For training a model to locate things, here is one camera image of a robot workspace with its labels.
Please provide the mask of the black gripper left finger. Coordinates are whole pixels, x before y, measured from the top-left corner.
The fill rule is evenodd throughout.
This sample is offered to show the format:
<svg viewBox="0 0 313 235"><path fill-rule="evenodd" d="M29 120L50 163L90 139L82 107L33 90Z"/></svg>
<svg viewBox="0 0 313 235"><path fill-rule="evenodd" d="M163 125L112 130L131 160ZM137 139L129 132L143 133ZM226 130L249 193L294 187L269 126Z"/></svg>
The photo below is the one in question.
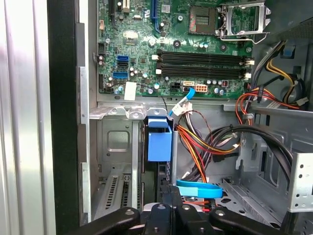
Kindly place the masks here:
<svg viewBox="0 0 313 235"><path fill-rule="evenodd" d="M172 226L171 191L160 187L160 203L145 205L140 212L124 207L98 218L70 233L72 235L169 235Z"/></svg>

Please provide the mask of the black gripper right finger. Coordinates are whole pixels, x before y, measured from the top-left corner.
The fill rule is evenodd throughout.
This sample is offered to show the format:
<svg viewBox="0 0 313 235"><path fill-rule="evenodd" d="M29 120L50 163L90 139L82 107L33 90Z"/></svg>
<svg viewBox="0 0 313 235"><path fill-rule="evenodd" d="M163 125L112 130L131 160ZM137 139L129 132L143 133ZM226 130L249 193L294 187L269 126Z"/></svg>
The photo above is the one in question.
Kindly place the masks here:
<svg viewBox="0 0 313 235"><path fill-rule="evenodd" d="M184 204L178 187L171 186L178 235L282 235L283 232L223 207L212 209L207 217L190 204Z"/></svg>

